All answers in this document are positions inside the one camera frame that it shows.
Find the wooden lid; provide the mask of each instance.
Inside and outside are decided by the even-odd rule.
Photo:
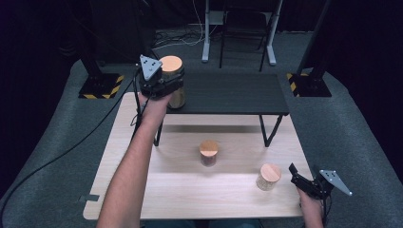
[[[203,141],[199,149],[205,157],[213,157],[219,152],[219,146],[212,140]]]
[[[177,56],[168,55],[163,57],[160,61],[163,62],[161,68],[165,73],[175,72],[182,67],[182,59]]]
[[[270,182],[276,182],[281,178],[281,171],[275,164],[264,164],[260,169],[261,176]]]

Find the hand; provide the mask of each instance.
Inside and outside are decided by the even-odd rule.
[[[319,199],[309,197],[304,191],[297,188],[299,193],[302,215],[307,228],[323,227],[323,208]]]
[[[142,93],[138,94],[139,102],[141,105],[143,105],[147,101],[147,98]],[[163,122],[163,117],[166,113],[166,107],[171,97],[172,94],[169,94],[158,100],[148,100],[148,104],[146,105],[143,113],[142,125],[148,125],[152,128],[157,129]]]

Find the cable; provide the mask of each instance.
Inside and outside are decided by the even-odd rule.
[[[195,41],[195,42],[192,42],[192,43],[187,43],[185,40],[179,39],[179,41],[182,41],[182,43],[179,43],[179,44],[170,44],[170,45],[165,45],[165,46],[161,46],[161,47],[155,47],[155,48],[153,48],[154,50],[160,49],[160,48],[166,48],[166,47],[170,47],[170,46],[178,46],[178,45],[195,46],[196,44],[198,44],[199,42],[201,42],[201,41],[203,40],[203,38],[202,38],[202,34],[203,34],[202,21],[201,21],[201,18],[200,18],[200,16],[199,16],[199,14],[198,14],[197,9],[196,9],[195,0],[192,0],[192,1],[193,1],[193,9],[195,10],[196,16],[197,16],[198,21],[199,21],[198,25],[200,25],[200,27],[201,27],[201,36],[200,36],[199,40],[198,40],[198,41]]]
[[[12,195],[14,194],[14,192],[25,182],[27,181],[30,177],[32,177],[34,174],[36,174],[37,172],[41,171],[42,169],[44,169],[45,167],[47,167],[48,165],[60,160],[61,158],[63,158],[65,155],[67,155],[69,152],[71,152],[73,149],[75,149],[77,146],[79,146],[83,141],[85,141],[89,136],[92,135],[92,133],[98,129],[98,127],[105,121],[105,119],[110,115],[110,113],[113,111],[113,109],[115,109],[115,107],[118,105],[119,101],[124,97],[125,92],[128,90],[128,88],[130,87],[131,83],[125,88],[124,92],[122,93],[121,97],[118,99],[118,101],[112,106],[112,108],[110,108],[110,110],[106,113],[106,115],[100,120],[100,122],[88,133],[86,134],[80,141],[78,141],[77,143],[75,143],[73,146],[71,146],[70,149],[66,150],[65,152],[63,152],[61,155],[57,156],[56,158],[46,162],[45,164],[41,165],[40,167],[36,168],[35,170],[33,170],[32,172],[30,172],[28,175],[26,175],[22,180],[20,180],[11,190],[9,195],[6,197],[6,199],[4,200],[4,203],[1,207],[1,211],[0,211],[0,225],[1,227],[4,227],[3,224],[3,215],[4,212],[6,210],[6,206],[7,203],[9,202],[10,198],[12,197]]]

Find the black cable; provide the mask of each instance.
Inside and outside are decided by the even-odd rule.
[[[88,133],[86,134],[86,136],[84,136],[80,141],[78,141],[76,144],[74,144],[70,149],[66,150],[64,153],[62,153],[61,155],[57,156],[56,158],[46,162],[45,164],[41,165],[40,167],[36,168],[35,170],[33,170],[32,172],[30,172],[28,175],[26,175],[22,180],[20,180],[11,190],[10,193],[7,195],[6,199],[4,200],[4,203],[1,207],[1,211],[0,211],[0,225],[1,228],[4,227],[3,224],[3,215],[4,212],[6,210],[6,206],[7,203],[9,202],[10,198],[12,197],[12,195],[14,194],[14,192],[25,182],[27,181],[30,177],[32,177],[34,174],[36,174],[37,172],[41,171],[42,169],[44,169],[45,167],[47,167],[48,165],[60,160],[61,158],[63,158],[66,154],[68,154],[69,152],[71,152],[73,149],[75,149],[77,146],[79,146],[83,141],[85,141],[89,136],[92,135],[92,133],[94,133],[95,130],[98,129],[98,127],[105,121],[105,119],[110,115],[110,113],[113,111],[113,109],[115,109],[115,107],[118,105],[119,101],[124,97],[125,92],[128,90],[128,88],[130,87],[131,83],[127,86],[127,88],[124,90],[123,94],[121,95],[121,97],[118,99],[118,101],[112,106],[112,108],[106,113],[106,115],[100,120],[100,122]]]

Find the wooden table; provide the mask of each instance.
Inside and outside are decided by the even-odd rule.
[[[90,195],[86,219],[97,219],[106,189],[129,144],[135,116],[133,93],[125,94]],[[263,117],[273,127],[276,116]],[[217,163],[201,164],[199,145],[219,144]],[[301,216],[288,167],[312,179],[290,116],[283,118],[270,147],[261,142],[257,115],[166,115],[160,145],[153,146],[142,219],[277,218]],[[271,191],[256,185],[259,170],[274,163],[282,172]]]

